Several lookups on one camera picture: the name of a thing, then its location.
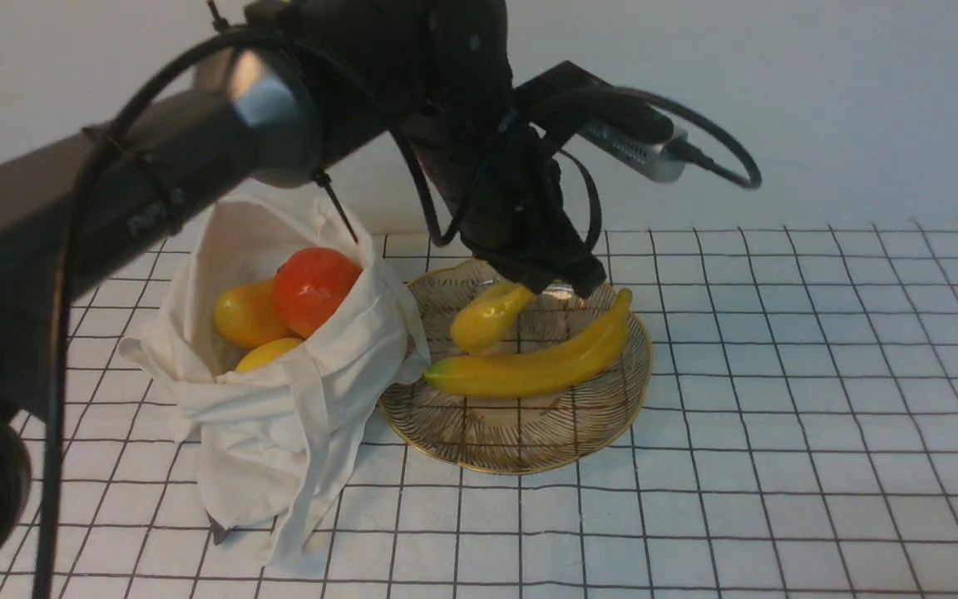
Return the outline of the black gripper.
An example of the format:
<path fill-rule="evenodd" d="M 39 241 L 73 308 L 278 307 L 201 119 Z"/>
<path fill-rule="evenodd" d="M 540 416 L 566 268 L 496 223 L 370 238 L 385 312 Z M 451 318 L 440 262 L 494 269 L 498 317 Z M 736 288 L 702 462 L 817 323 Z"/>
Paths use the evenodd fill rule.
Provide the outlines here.
<path fill-rule="evenodd" d="M 436 107 L 404 117 L 407 165 L 427 178 L 417 193 L 430 242 L 461 241 L 535 295 L 563 283 L 589 299 L 607 270 L 596 242 L 579 234 L 564 210 L 555 159 L 586 122 L 579 110 L 544 115 L 537 125 L 517 112 L 482 124 Z"/>

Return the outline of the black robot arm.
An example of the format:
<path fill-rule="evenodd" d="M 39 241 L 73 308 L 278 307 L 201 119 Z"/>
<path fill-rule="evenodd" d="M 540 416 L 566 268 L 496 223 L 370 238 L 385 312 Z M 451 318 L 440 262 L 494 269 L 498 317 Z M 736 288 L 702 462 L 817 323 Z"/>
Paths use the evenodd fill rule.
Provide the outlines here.
<path fill-rule="evenodd" d="M 29 498 L 18 412 L 47 426 L 39 557 L 56 548 L 70 306 L 240 182 L 328 187 L 388 133 L 431 243 L 460 238 L 535 292 L 604 283 L 600 198 L 589 183 L 579 234 L 554 162 L 551 134 L 582 121 L 521 98 L 505 3 L 254 1 L 214 27 L 113 119 L 0 164 L 0 548 Z"/>

